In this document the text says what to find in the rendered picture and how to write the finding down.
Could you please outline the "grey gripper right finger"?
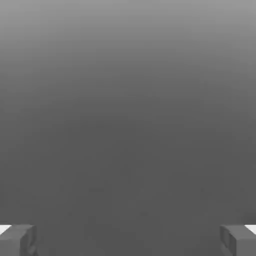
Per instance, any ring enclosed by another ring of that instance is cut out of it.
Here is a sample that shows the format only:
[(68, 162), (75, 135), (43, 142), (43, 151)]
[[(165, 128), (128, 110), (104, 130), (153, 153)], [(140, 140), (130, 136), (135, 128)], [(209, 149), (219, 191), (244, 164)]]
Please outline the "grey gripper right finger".
[(256, 224), (221, 225), (223, 256), (256, 256)]

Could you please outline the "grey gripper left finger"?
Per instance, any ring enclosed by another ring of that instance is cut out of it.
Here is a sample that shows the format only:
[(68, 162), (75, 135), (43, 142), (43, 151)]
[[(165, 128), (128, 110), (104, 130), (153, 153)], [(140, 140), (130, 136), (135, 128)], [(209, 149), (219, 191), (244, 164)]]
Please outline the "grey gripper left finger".
[(0, 224), (0, 256), (38, 256), (37, 227)]

